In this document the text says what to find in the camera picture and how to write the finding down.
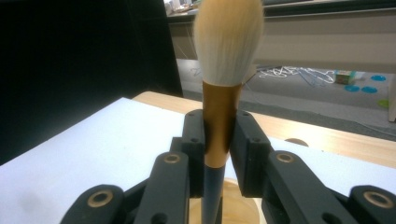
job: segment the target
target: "table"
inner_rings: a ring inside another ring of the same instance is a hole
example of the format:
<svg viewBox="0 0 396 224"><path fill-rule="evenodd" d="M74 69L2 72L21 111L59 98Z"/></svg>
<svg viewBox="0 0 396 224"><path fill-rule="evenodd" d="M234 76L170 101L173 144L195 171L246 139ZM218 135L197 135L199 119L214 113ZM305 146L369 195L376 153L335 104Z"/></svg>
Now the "table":
<svg viewBox="0 0 396 224"><path fill-rule="evenodd" d="M182 114L202 108L200 102L152 91L143 92L134 100ZM268 136L284 140L297 138L312 148L396 168L396 142L262 114L251 114Z"/></svg>

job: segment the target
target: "brush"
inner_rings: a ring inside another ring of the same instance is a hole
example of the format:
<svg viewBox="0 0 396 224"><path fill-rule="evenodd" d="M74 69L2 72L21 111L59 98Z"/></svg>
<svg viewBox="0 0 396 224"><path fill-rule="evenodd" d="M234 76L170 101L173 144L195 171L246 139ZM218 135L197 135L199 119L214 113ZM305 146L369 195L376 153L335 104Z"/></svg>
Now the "brush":
<svg viewBox="0 0 396 224"><path fill-rule="evenodd" d="M262 28L261 0L204 0L194 21L194 44L203 73L205 224L216 221L242 81Z"/></svg>

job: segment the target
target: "blue circular sticker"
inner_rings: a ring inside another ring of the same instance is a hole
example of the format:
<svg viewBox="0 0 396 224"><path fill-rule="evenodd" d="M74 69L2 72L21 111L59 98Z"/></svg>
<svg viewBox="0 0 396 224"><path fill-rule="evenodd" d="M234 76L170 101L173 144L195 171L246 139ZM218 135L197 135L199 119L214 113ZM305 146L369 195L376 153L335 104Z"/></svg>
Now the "blue circular sticker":
<svg viewBox="0 0 396 224"><path fill-rule="evenodd" d="M387 78L384 77L384 76L380 76L380 75L374 75L374 76L371 77L371 80L374 80L374 81L385 81L385 80L387 80Z"/></svg>
<svg viewBox="0 0 396 224"><path fill-rule="evenodd" d="M378 92L378 90L376 89L376 87L363 87L361 88L362 91L367 92L367 93L376 93Z"/></svg>
<svg viewBox="0 0 396 224"><path fill-rule="evenodd" d="M346 91L359 91L359 86L347 85L344 87Z"/></svg>

